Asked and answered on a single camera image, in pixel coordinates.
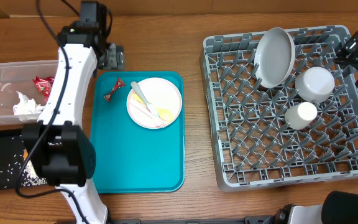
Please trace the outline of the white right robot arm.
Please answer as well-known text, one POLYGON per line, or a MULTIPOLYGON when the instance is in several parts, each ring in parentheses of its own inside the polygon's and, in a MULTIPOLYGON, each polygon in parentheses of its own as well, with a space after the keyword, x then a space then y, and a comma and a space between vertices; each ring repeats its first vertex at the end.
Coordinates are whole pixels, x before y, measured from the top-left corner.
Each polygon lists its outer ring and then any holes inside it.
MULTIPOLYGON (((334 62, 351 65, 358 70, 358 31, 339 50, 334 62)), ((265 223, 358 223, 358 194, 333 191, 321 205, 304 207, 288 204, 265 223)))

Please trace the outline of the grey shallow bowl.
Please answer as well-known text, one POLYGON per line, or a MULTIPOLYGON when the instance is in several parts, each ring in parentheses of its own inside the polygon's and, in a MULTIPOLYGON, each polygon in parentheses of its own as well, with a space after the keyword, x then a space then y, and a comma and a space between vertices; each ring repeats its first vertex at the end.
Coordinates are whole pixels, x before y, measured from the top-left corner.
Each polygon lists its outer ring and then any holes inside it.
POLYGON ((257 45, 254 63, 255 76, 261 85, 274 88, 284 82, 295 62, 295 44, 292 36, 280 27, 268 30, 257 45))

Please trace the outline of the white napkin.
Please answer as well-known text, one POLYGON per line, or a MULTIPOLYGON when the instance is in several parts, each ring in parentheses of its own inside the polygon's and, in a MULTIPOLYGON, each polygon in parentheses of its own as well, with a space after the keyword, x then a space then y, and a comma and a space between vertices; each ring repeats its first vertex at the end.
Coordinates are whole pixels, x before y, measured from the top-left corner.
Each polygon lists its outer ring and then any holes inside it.
POLYGON ((19 97, 19 103, 12 108, 14 115, 36 114, 44 110, 45 106, 37 104, 33 98, 29 99, 19 91, 17 91, 17 95, 19 97))

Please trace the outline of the white deep bowl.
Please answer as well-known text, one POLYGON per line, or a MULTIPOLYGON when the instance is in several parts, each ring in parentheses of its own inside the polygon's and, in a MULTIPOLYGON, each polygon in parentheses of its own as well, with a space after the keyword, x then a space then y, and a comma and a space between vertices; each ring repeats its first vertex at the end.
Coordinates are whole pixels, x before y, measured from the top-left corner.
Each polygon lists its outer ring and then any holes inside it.
POLYGON ((299 74, 295 88, 299 96, 311 103, 326 101, 335 87, 334 77, 330 71, 321 67, 312 67, 299 74))

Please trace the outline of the white rice pile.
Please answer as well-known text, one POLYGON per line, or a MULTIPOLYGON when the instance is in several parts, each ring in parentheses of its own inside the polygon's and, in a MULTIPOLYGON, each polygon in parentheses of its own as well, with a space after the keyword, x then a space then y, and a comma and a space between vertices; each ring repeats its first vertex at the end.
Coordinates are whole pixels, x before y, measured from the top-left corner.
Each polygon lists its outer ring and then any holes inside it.
MULTIPOLYGON (((14 188, 17 182, 19 173, 24 165, 25 156, 22 154, 14 154, 11 161, 2 165, 0 168, 0 181, 2 188, 14 188)), ((37 185, 45 185, 46 179, 39 177, 34 170, 31 162, 28 162, 23 172, 21 173, 21 186, 32 187, 37 185)))

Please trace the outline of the orange food cube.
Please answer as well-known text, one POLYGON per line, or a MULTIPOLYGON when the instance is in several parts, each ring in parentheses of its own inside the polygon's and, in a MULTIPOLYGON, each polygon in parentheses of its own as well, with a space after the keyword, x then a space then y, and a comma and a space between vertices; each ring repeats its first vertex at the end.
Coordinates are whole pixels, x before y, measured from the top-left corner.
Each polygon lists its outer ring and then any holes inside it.
POLYGON ((23 158, 24 158, 24 160, 27 159, 27 156, 28 156, 27 149, 24 149, 24 153, 23 153, 23 158))

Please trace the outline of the large red snack wrapper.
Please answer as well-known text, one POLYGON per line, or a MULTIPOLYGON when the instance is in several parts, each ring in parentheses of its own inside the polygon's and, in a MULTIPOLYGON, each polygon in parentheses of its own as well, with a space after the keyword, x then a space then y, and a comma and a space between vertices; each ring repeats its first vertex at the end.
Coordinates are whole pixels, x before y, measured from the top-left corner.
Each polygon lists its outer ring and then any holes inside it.
POLYGON ((47 102, 50 96, 50 92, 52 90, 54 77, 40 78, 36 76, 36 78, 33 79, 32 81, 35 84, 35 87, 38 89, 38 91, 42 92, 44 96, 44 102, 47 102))

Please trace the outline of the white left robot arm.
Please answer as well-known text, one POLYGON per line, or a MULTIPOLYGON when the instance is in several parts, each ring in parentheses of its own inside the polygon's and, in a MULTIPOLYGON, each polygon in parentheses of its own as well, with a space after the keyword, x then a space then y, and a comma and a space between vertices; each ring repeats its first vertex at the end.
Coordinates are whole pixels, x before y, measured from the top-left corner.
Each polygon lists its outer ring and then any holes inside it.
POLYGON ((22 128, 35 173, 67 200, 77 223, 111 223, 92 180, 96 152, 83 131, 88 84, 98 70, 124 69, 124 49, 110 44, 112 12, 97 1, 82 1, 79 19, 52 35, 58 67, 45 108, 36 123, 22 128))

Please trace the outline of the white paper cup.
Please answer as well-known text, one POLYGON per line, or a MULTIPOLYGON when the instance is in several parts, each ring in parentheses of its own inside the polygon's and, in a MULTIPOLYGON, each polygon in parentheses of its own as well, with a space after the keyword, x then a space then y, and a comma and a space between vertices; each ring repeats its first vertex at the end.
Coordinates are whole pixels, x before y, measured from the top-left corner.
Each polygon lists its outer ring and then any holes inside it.
POLYGON ((285 121, 289 127, 300 130, 309 125, 317 117, 317 108, 310 102, 302 102, 293 106, 285 113, 285 121))

